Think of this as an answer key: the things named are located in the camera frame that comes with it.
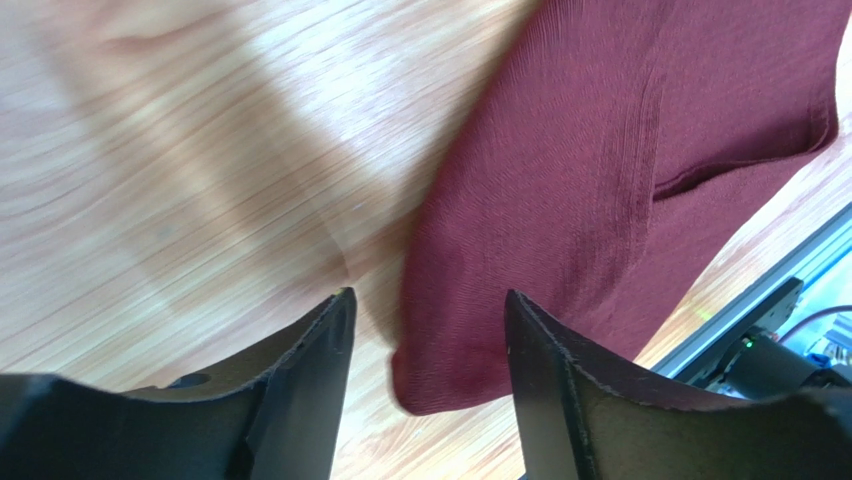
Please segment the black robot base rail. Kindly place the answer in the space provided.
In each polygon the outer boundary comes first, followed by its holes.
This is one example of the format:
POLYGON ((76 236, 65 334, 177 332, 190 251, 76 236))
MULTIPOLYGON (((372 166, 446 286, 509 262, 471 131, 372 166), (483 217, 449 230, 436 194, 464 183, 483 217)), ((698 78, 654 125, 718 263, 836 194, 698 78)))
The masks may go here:
POLYGON ((752 285, 652 367, 669 379, 745 399, 802 387, 848 387, 847 368, 787 341, 818 320, 849 312, 826 307, 793 321, 807 291, 851 252, 851 208, 844 206, 752 285))

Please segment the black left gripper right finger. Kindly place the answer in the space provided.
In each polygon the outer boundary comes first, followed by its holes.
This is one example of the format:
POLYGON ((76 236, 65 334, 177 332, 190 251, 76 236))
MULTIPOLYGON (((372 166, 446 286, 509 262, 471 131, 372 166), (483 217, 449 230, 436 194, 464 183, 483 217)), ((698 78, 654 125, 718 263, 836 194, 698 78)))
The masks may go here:
POLYGON ((525 294, 505 304, 512 396, 532 479, 794 479, 802 406, 660 376, 568 329, 525 294))

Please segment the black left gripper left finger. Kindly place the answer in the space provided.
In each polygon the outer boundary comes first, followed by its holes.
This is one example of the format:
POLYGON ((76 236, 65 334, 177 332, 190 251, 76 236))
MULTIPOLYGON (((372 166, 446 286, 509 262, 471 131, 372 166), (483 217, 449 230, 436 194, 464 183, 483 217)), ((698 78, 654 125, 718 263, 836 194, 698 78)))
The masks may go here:
POLYGON ((357 299, 338 290, 282 330, 170 385, 128 397, 155 410, 143 479, 327 479, 354 347, 357 299))

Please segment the dark red cloth napkin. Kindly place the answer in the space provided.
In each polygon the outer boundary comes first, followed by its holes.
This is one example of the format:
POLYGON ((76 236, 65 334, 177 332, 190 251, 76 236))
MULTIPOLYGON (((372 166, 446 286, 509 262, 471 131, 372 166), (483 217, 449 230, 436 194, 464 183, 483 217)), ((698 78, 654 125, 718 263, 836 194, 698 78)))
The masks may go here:
POLYGON ((635 358, 734 233, 838 135, 847 1, 545 1, 420 210, 399 404, 511 391, 518 290, 635 358))

